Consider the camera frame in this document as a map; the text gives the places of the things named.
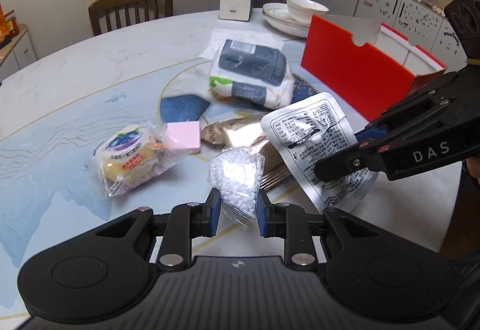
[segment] white das lettering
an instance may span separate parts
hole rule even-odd
[[[450,151],[450,148],[448,147],[447,142],[440,143],[440,150],[441,150],[440,152],[441,154],[446,154]],[[435,150],[429,147],[428,159],[430,159],[431,157],[437,157],[437,156],[438,154],[435,152]],[[415,162],[421,162],[423,160],[423,154],[421,153],[421,151],[414,151],[413,157],[415,158]]]

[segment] crosshair logo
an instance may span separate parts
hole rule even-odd
[[[240,261],[239,259],[232,262],[232,266],[237,268],[237,269],[240,269],[241,267],[245,266],[245,262],[243,261]]]

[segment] pink block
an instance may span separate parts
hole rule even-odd
[[[193,153],[200,150],[200,122],[179,121],[166,124],[166,131],[172,139],[173,149],[188,149]]]

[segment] red box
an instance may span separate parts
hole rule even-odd
[[[301,65],[369,121],[445,71],[387,25],[337,15],[313,17]]]

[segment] chair backrest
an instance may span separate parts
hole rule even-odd
[[[106,28],[110,32],[112,30],[112,24],[110,20],[110,10],[115,10],[115,19],[117,22],[117,29],[122,28],[120,20],[119,7],[125,9],[125,24],[130,25],[129,4],[135,5],[135,23],[140,23],[140,13],[138,11],[138,3],[145,4],[145,21],[150,21],[150,15],[148,14],[148,1],[149,0],[97,0],[88,7],[88,14],[90,15],[90,22],[92,23],[92,29],[95,36],[101,35],[102,30],[100,28],[100,17],[105,13]],[[154,2],[154,18],[157,20],[158,16],[158,0]],[[165,0],[165,17],[173,15],[173,0]]]

